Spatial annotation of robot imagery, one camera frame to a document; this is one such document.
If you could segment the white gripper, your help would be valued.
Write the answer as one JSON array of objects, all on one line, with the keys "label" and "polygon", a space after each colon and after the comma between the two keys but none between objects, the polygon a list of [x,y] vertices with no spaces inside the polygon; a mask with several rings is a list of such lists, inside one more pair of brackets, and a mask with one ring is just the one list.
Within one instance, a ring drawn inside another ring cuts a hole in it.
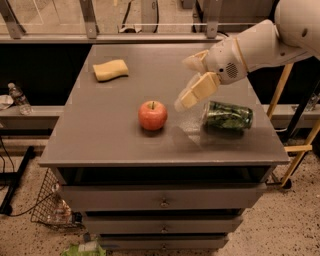
[{"label": "white gripper", "polygon": [[182,63],[186,68],[205,74],[196,74],[180,92],[174,103],[177,112],[190,109],[214,94],[220,81],[227,85],[245,78],[248,74],[236,37],[227,37],[208,51],[203,50],[185,58]]}]

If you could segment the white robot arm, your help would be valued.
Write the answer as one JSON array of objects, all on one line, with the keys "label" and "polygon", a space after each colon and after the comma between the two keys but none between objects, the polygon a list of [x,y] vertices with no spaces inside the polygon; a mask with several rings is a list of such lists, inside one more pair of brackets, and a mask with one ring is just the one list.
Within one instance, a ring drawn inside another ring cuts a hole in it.
[{"label": "white robot arm", "polygon": [[220,85],[237,82],[265,67],[320,59],[320,0],[280,0],[274,19],[215,43],[183,60],[197,74],[174,103],[178,112],[214,94]]}]

